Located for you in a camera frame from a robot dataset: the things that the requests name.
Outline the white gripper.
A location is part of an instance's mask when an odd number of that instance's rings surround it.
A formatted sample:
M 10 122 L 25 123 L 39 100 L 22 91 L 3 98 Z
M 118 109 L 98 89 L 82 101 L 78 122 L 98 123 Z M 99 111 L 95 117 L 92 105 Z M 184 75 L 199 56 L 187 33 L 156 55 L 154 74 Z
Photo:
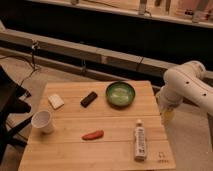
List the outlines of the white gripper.
M 169 86 L 163 86 L 156 94 L 156 100 L 159 110 L 164 112 L 162 114 L 162 122 L 164 125 L 168 125 L 174 117 L 172 109 L 178 107 L 183 102 L 183 97 Z

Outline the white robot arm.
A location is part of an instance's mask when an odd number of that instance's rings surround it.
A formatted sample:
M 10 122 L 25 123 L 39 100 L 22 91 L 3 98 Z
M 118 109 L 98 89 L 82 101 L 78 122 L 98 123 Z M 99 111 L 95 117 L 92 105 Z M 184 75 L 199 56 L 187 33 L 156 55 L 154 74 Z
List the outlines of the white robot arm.
M 189 61 L 167 69 L 164 85 L 156 94 L 162 122 L 167 125 L 174 117 L 173 110 L 186 98 L 213 117 L 213 86 L 203 81 L 205 66 Z

